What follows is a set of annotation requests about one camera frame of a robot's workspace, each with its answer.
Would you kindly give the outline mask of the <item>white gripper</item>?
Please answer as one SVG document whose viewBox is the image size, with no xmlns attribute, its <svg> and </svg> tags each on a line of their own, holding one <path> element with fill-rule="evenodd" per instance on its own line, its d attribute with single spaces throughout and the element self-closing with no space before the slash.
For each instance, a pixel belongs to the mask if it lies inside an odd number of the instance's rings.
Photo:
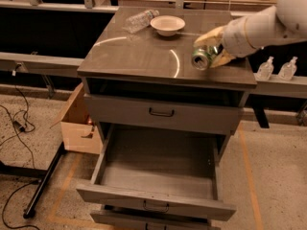
<svg viewBox="0 0 307 230">
<path fill-rule="evenodd" d="M 257 51 L 249 40 L 251 16 L 244 16 L 230 21 L 201 35 L 195 41 L 194 47 L 216 46 L 222 42 L 223 49 L 211 50 L 211 68 L 228 64 L 234 58 L 244 58 Z"/>
</svg>

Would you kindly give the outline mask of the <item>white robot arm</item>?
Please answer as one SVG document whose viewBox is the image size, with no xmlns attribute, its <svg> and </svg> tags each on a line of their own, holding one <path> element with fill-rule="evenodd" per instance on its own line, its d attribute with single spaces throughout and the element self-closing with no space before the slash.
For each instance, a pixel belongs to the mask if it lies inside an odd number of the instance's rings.
<svg viewBox="0 0 307 230">
<path fill-rule="evenodd" d="M 253 15 L 230 21 L 194 42 L 192 64 L 199 70 L 225 65 L 261 48 L 307 39 L 307 0 L 277 0 Z"/>
</svg>

